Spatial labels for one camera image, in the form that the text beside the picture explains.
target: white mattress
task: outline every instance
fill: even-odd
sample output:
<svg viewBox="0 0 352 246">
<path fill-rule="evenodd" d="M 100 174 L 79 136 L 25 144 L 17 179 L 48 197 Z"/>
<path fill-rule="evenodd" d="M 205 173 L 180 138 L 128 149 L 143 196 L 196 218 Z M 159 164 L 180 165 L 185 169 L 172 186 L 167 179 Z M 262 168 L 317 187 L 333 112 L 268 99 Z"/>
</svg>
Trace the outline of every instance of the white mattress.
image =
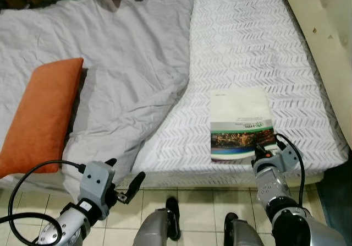
<svg viewBox="0 0 352 246">
<path fill-rule="evenodd" d="M 190 48 L 188 87 L 133 167 L 146 172 L 145 186 L 253 182 L 249 160 L 211 162 L 212 89 L 263 87 L 274 129 L 304 153 L 308 176 L 347 160 L 348 145 L 286 0 L 195 0 Z M 299 166 L 287 176 L 298 177 Z"/>
</svg>

